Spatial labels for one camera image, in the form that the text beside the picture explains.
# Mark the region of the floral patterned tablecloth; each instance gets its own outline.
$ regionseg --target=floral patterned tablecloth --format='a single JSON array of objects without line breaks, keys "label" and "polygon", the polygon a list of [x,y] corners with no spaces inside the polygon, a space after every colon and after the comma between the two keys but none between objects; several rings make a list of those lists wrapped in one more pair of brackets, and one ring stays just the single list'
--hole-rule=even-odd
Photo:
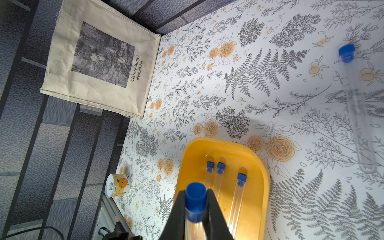
[{"label": "floral patterned tablecloth", "polygon": [[[265,239],[384,239],[384,2],[236,1],[162,37],[145,116],[131,119],[115,197],[157,239],[196,137],[248,146],[271,175]],[[338,49],[356,46],[377,172],[359,169]],[[364,150],[368,146],[360,144]]]}]

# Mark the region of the yellow plastic tray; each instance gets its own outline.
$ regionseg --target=yellow plastic tray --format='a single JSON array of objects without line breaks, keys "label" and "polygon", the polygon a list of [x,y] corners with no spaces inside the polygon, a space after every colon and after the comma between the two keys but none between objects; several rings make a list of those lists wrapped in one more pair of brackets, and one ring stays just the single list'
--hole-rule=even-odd
[{"label": "yellow plastic tray", "polygon": [[235,238],[236,240],[263,240],[270,177],[263,162],[249,148],[241,144],[207,137],[192,140],[184,150],[175,196],[179,191],[185,190],[189,183],[204,181],[207,161],[215,163],[214,173],[218,162],[225,163],[218,203],[227,223],[237,175],[239,172],[247,175]]}]

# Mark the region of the can lid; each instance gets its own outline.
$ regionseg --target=can lid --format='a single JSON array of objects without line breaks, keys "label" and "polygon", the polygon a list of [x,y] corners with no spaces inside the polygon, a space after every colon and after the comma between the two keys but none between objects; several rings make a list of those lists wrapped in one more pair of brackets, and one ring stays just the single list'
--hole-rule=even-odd
[{"label": "can lid", "polygon": [[225,164],[222,163],[222,162],[219,162],[219,163],[217,164],[217,169],[224,170],[224,169],[225,169]]},{"label": "can lid", "polygon": [[211,162],[211,161],[208,161],[208,162],[207,162],[207,167],[209,167],[209,168],[214,168],[214,167],[215,167],[215,163],[214,163],[214,162]]},{"label": "can lid", "polygon": [[339,56],[341,57],[342,62],[350,63],[355,58],[354,52],[355,46],[353,44],[348,44],[339,48]]},{"label": "can lid", "polygon": [[107,181],[105,183],[105,196],[106,197],[111,197],[113,192],[114,192],[114,179],[113,179],[113,175],[110,174],[107,178]]},{"label": "can lid", "polygon": [[191,214],[202,214],[207,202],[207,189],[204,184],[193,182],[185,189],[185,208]]}]

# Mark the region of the test tube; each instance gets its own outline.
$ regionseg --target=test tube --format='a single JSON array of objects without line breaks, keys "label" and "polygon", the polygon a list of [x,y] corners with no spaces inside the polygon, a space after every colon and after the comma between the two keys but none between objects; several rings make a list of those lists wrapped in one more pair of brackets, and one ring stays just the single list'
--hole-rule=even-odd
[{"label": "test tube", "polygon": [[215,163],[208,161],[207,162],[207,171],[205,172],[204,185],[207,189],[211,187],[212,175],[214,171]]},{"label": "test tube", "polygon": [[204,184],[193,182],[185,189],[185,240],[206,240],[201,222],[207,203],[207,189]]},{"label": "test tube", "polygon": [[237,221],[239,219],[241,202],[243,200],[244,185],[246,180],[247,176],[245,174],[239,173],[237,175],[237,183],[235,187],[235,193],[233,195],[231,213],[229,213],[228,220],[228,229],[229,232],[232,234],[233,238],[235,238],[236,234]]},{"label": "test tube", "polygon": [[221,182],[223,180],[224,169],[225,169],[225,164],[222,162],[219,162],[217,164],[214,187],[212,189],[217,200],[218,200],[218,196],[220,194],[220,188],[221,188]]},{"label": "test tube", "polygon": [[366,173],[376,172],[376,160],[373,151],[370,118],[367,114],[365,96],[362,91],[360,66],[354,56],[355,47],[348,44],[339,49],[341,61],[346,69],[347,80],[343,82],[343,90],[347,97],[349,118],[356,145],[356,153],[360,169]]}]

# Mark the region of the blue test tube cap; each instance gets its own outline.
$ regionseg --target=blue test tube cap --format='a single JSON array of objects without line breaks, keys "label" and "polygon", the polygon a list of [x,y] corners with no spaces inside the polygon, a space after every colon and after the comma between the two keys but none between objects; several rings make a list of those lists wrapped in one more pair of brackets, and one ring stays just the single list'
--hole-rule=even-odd
[{"label": "blue test tube cap", "polygon": [[246,181],[247,181],[247,176],[245,174],[239,173],[237,175],[237,185],[239,185],[239,187],[243,187]]},{"label": "blue test tube cap", "polygon": [[354,52],[355,46],[353,44],[348,44],[345,46],[342,46],[339,49],[339,56],[341,57],[342,62],[344,63],[350,63],[355,58]]},{"label": "blue test tube cap", "polygon": [[207,162],[207,172],[212,172],[214,167],[215,167],[215,163],[214,162],[211,162],[211,161]]},{"label": "blue test tube cap", "polygon": [[204,184],[193,182],[185,189],[186,217],[193,223],[201,222],[207,203],[207,189]]},{"label": "blue test tube cap", "polygon": [[217,173],[218,174],[223,174],[224,170],[225,170],[225,164],[222,163],[222,162],[219,162],[217,164]]}]

